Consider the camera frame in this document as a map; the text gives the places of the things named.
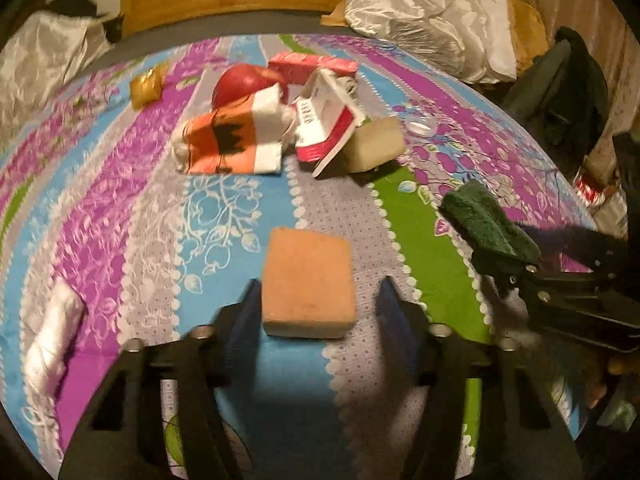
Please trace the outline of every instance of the green stripe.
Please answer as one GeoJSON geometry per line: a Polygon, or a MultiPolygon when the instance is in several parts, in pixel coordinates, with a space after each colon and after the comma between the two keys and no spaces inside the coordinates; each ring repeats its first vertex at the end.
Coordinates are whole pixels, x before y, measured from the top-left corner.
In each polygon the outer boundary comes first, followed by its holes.
{"type": "Polygon", "coordinates": [[[310,48],[300,45],[296,40],[293,39],[293,35],[291,34],[279,34],[280,41],[287,45],[292,52],[299,52],[300,54],[315,54],[313,50],[310,48]]]}
{"type": "Polygon", "coordinates": [[[2,254],[2,245],[4,244],[4,235],[6,234],[6,230],[9,228],[9,225],[11,225],[11,222],[14,219],[15,215],[20,210],[22,201],[27,195],[27,192],[32,183],[33,176],[30,176],[24,184],[22,184],[20,187],[18,187],[18,189],[15,190],[15,193],[12,196],[9,205],[6,208],[4,220],[2,221],[2,230],[0,230],[0,254],[2,254]]]}
{"type": "MultiPolygon", "coordinates": [[[[448,324],[466,339],[487,342],[488,327],[468,269],[449,235],[434,234],[438,217],[430,204],[429,191],[425,186],[418,186],[414,192],[399,191],[406,181],[414,182],[413,173],[399,168],[376,180],[374,189],[383,202],[404,262],[411,267],[416,287],[422,291],[420,301],[427,304],[434,322],[448,324]]],[[[472,446],[478,437],[480,396],[479,381],[468,381],[465,422],[472,446]]]]}

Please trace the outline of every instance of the orange block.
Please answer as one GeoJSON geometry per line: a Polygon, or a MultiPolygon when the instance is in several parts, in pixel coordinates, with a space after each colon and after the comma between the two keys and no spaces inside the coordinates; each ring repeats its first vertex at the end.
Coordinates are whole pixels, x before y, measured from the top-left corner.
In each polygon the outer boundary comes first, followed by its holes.
{"type": "Polygon", "coordinates": [[[271,231],[262,271],[262,325],[269,335],[335,339],[356,323],[348,240],[314,231],[271,231]]]}

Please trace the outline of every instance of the colorful striped tablecloth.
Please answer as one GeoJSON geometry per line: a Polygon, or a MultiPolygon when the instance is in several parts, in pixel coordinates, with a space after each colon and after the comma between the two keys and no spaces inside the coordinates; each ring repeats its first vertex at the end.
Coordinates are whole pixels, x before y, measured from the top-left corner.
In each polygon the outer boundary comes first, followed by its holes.
{"type": "MultiPolygon", "coordinates": [[[[299,89],[292,90],[294,98],[299,89]]],[[[593,225],[521,127],[459,81],[381,41],[215,38],[72,83],[0,155],[0,399],[55,474],[124,341],[178,338],[237,301],[248,280],[260,277],[272,228],[331,232],[352,243],[356,327],[332,342],[262,334],[255,376],[236,381],[218,402],[247,478],[396,478],[426,392],[382,359],[373,297],[391,275],[433,320],[488,339],[490,308],[470,251],[436,212],[443,194],[469,179],[487,184],[513,220],[593,225]],[[232,63],[266,64],[286,50],[356,60],[370,118],[431,116],[436,131],[407,131],[401,167],[368,187],[350,178],[314,180],[293,157],[280,175],[176,174],[168,149],[174,126],[209,110],[232,63]],[[130,79],[163,60],[170,70],[162,100],[133,111],[130,79]],[[51,408],[25,393],[22,364],[57,276],[88,313],[51,408]]],[[[571,419],[570,393],[556,394],[571,419]]],[[[171,383],[163,397],[167,447],[180,474],[171,383]]],[[[461,473],[471,468],[478,407],[471,384],[461,473]]]]}

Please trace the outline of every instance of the yellow package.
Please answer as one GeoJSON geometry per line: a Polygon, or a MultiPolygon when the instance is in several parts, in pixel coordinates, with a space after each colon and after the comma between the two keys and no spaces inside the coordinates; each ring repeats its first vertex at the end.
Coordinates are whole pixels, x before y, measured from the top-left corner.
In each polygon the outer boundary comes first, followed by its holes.
{"type": "Polygon", "coordinates": [[[162,85],[167,70],[168,63],[164,62],[131,80],[129,93],[134,110],[140,110],[143,106],[162,98],[162,85]]]}

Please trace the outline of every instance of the red apple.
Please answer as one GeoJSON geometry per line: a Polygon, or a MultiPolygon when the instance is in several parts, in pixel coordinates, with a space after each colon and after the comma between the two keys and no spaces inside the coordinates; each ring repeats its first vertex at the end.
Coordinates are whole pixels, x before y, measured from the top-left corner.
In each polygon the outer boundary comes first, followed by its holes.
{"type": "Polygon", "coordinates": [[[281,98],[284,104],[289,103],[289,89],[287,81],[275,70],[263,66],[239,63],[233,65],[219,79],[211,96],[213,110],[228,105],[258,90],[264,90],[276,83],[280,84],[281,98]]]}

